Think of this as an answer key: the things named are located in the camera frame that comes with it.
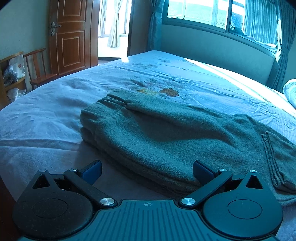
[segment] white bag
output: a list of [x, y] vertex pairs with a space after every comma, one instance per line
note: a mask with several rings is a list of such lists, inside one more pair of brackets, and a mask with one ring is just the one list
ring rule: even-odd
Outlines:
[[9, 65], [12, 65], [13, 71], [17, 72], [19, 79], [25, 76], [24, 56], [22, 54], [10, 59]]
[[18, 98], [22, 97], [25, 94], [26, 94], [26, 90], [19, 90], [18, 88], [13, 88], [7, 91], [7, 97], [10, 103], [17, 100]]

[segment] crosshair marking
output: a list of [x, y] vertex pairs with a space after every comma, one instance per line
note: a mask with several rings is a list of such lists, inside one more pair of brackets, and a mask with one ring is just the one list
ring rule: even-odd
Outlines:
[[153, 205], [153, 204], [150, 203], [150, 202], [146, 202], [146, 203], [144, 203], [144, 205], [145, 205], [146, 207], [150, 207], [150, 206]]

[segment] bed sheet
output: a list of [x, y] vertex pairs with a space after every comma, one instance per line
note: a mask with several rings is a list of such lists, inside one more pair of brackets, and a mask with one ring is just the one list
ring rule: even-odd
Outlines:
[[[94, 186], [108, 195], [165, 199], [114, 170], [81, 139], [81, 110], [118, 88], [246, 113], [296, 143], [296, 111], [284, 95], [231, 71], [150, 51], [65, 76], [0, 111], [0, 176], [15, 200], [37, 170], [63, 173], [95, 159], [102, 161], [103, 174]], [[296, 241], [296, 208], [285, 207], [284, 213], [277, 236]]]

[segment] wooden door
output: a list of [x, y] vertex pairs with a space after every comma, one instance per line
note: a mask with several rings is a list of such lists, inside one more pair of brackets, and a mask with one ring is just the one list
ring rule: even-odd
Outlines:
[[98, 65], [99, 8], [100, 0], [51, 0], [49, 56], [59, 77]]

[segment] window frame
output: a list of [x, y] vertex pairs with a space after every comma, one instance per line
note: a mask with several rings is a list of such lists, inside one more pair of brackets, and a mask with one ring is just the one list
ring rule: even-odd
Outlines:
[[[125, 10], [125, 16], [124, 16], [124, 26], [123, 26], [123, 33], [120, 34], [120, 37], [127, 37], [128, 34], [126, 31], [128, 30], [127, 26], [127, 18], [128, 18], [128, 6], [131, 0], [126, 1], [126, 10]], [[98, 38], [105, 38], [109, 37], [109, 34], [105, 34], [105, 23], [106, 23], [106, 15], [107, 15], [107, 2], [108, 0], [101, 0], [101, 8], [99, 13], [99, 30]]]
[[[190, 20], [185, 20], [185, 19], [179, 19], [179, 18], [168, 18], [168, 5], [169, 5], [169, 0], [165, 0], [164, 7], [163, 7], [163, 20], [162, 24], [163, 25], [173, 25], [173, 26], [179, 26], [179, 27], [185, 27], [185, 28], [193, 28], [201, 31], [206, 31], [210, 32], [213, 34], [218, 34], [233, 40], [236, 40], [238, 42], [241, 42], [243, 44], [246, 44], [254, 49], [257, 49], [261, 51], [262, 53], [267, 54], [270, 57], [275, 57], [276, 52], [278, 50], [279, 44], [277, 43], [276, 46], [276, 52], [274, 53], [273, 51], [263, 47], [262, 45], [247, 39], [243, 36], [236, 35], [232, 32], [230, 32], [230, 23], [231, 23], [231, 16], [232, 16], [232, 4], [234, 0], [229, 0], [229, 6], [228, 6], [228, 14], [227, 14], [227, 21], [226, 21], [226, 30], [217, 26], [213, 26], [210, 24], [206, 23], [200, 23], [200, 22], [194, 22]], [[275, 6], [276, 6], [276, 14], [277, 14], [277, 22], [279, 19], [279, 12], [278, 12], [278, 5], [277, 1], [275, 0]]]

